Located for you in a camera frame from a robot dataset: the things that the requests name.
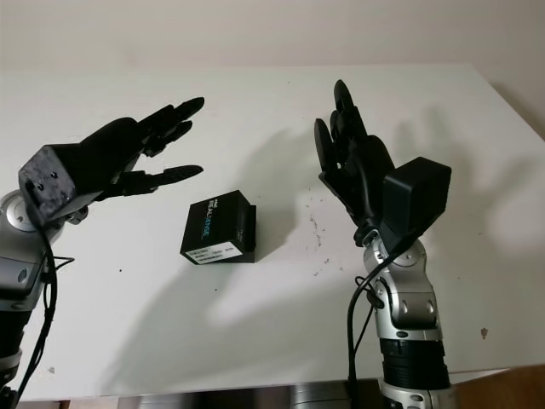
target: white table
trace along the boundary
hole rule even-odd
[[[313,141],[313,120],[329,117],[338,78],[396,165],[422,155],[453,168],[447,211],[422,239],[449,369],[545,362],[545,144],[471,67],[3,72],[3,193],[42,144],[206,97],[193,130],[137,166],[200,164],[202,175],[96,204],[55,244],[55,254],[77,262],[60,273],[55,323],[27,399],[346,377],[346,312],[353,277],[364,274],[362,251],[318,180]],[[193,266],[179,255],[189,205],[234,189],[257,205],[260,261]],[[362,302],[357,323],[366,312]],[[24,367],[41,320],[38,307]],[[360,351],[359,375],[379,377],[374,325]]]

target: black cable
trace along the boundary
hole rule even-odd
[[[361,329],[361,332],[359,333],[358,341],[356,342],[356,348],[354,350],[355,354],[358,353],[359,343],[361,343],[361,340],[364,338],[365,330],[367,329],[367,325],[369,324],[372,314],[373,314],[373,306],[371,305],[369,307],[369,313],[367,313],[367,318],[365,319],[364,327]]]
[[[356,302],[358,301],[359,296],[365,287],[393,260],[395,260],[399,254],[392,254],[376,266],[371,273],[364,278],[361,284],[358,286],[350,304],[348,305],[348,315],[347,315],[347,334],[348,334],[348,393],[350,395],[350,406],[352,409],[359,408],[359,394],[358,394],[358,376],[356,374],[356,349],[354,347],[354,334],[353,334],[353,316],[354,309],[356,307]]]
[[[28,381],[30,380],[32,374],[34,373],[34,371],[36,371],[37,366],[42,360],[43,351],[45,350],[45,340],[48,337],[49,330],[51,329],[51,325],[53,324],[58,296],[57,271],[59,270],[59,268],[64,267],[71,262],[74,262],[74,258],[72,257],[53,256],[53,250],[51,249],[51,244],[49,243],[45,232],[42,229],[39,229],[38,233],[43,241],[43,245],[45,248],[45,261],[47,262],[47,271],[42,274],[43,281],[45,282],[45,285],[43,287],[43,325],[42,330],[40,331],[40,335],[38,336],[38,339],[36,341],[34,351],[32,352],[32,357],[28,363],[28,367],[26,368],[25,375],[20,383],[19,391],[17,392],[17,403],[19,403],[19,399],[25,392]],[[55,259],[65,261],[57,267],[55,266]]]

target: product box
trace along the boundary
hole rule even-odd
[[[180,254],[193,264],[255,262],[255,217],[239,190],[192,204]]]

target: silver robotic arm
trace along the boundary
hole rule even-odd
[[[159,175],[132,169],[141,154],[154,157],[188,132],[188,119],[203,104],[204,98],[195,98],[166,106],[140,122],[117,119],[80,143],[46,145],[20,169],[20,190],[0,199],[0,409],[16,407],[43,354],[57,292],[51,245],[64,224],[79,224],[94,202],[153,193],[202,172],[196,165]],[[47,298],[44,294],[44,324],[15,392],[6,385],[17,373],[23,330],[46,285],[51,291]]]
[[[373,271],[387,258],[378,235],[367,245],[364,264]],[[426,251],[417,240],[371,281],[376,333],[384,356],[380,380],[385,407],[456,409],[443,362],[441,325],[433,287],[426,276]]]
[[[330,127],[314,125],[320,180],[345,205],[364,247],[369,275],[348,307],[348,394],[359,408],[353,313],[366,291],[376,312],[384,356],[381,391],[389,409],[451,409],[437,302],[418,238],[445,211],[451,169],[426,158],[398,168],[376,135],[369,135],[347,86],[337,81]]]

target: white label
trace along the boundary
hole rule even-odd
[[[233,243],[227,241],[220,245],[211,245],[198,250],[191,250],[186,253],[198,264],[206,264],[207,262],[216,262],[226,258],[240,256],[240,251]]]

